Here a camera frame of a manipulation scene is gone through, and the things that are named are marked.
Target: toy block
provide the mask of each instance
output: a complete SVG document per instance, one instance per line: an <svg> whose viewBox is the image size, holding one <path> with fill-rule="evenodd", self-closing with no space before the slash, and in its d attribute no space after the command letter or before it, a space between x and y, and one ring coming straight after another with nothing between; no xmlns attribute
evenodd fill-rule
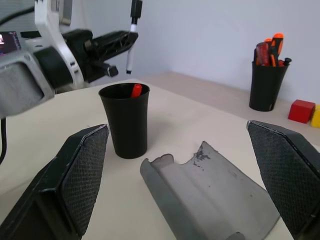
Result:
<svg viewBox="0 0 320 240"><path fill-rule="evenodd" d="M288 119L307 124L312 117L316 104L309 101L295 100L291 106Z"/></svg>
<svg viewBox="0 0 320 240"><path fill-rule="evenodd" d="M320 105L315 106L315 111L311 120L311 126L320 128Z"/></svg>

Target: black cup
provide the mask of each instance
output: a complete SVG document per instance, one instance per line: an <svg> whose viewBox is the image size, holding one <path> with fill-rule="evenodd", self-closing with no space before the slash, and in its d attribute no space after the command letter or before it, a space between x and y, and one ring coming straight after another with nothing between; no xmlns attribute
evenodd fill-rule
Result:
<svg viewBox="0 0 320 240"><path fill-rule="evenodd" d="M274 109L288 66L261 66L252 63L250 108L260 112Z"/></svg>
<svg viewBox="0 0 320 240"><path fill-rule="evenodd" d="M147 113L150 88L141 84L141 95L131 98L135 84L120 83L99 91L115 153L124 159L141 157L148 148Z"/></svg>

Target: gray curved plastic piece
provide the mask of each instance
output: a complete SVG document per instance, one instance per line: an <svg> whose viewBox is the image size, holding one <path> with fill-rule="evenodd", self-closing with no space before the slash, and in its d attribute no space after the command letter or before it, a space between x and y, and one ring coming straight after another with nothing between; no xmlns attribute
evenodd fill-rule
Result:
<svg viewBox="0 0 320 240"><path fill-rule="evenodd" d="M185 164L166 154L140 172L177 240L263 240L280 218L269 194L205 141Z"/></svg>

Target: yellow block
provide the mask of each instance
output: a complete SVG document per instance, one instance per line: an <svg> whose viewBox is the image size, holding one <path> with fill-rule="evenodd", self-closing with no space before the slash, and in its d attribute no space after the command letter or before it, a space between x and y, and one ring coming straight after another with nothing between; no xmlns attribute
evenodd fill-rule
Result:
<svg viewBox="0 0 320 240"><path fill-rule="evenodd" d="M320 128L320 105L315 106L315 111L311 120L311 126Z"/></svg>

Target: white table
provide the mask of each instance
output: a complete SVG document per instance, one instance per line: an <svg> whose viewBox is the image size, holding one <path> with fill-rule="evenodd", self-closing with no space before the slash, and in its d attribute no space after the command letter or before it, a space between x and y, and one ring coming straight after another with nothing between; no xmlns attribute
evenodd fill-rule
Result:
<svg viewBox="0 0 320 240"><path fill-rule="evenodd" d="M148 151L137 159L119 158L109 137L100 192L84 240L175 239L140 175L145 158L153 161L170 153L176 162L186 163L202 141L207 141L263 186L247 119L149 86ZM68 136L107 122L98 96L102 87L57 95L7 119L8 152L0 166L0 222ZM282 221L267 238L278 239L293 239Z"/></svg>

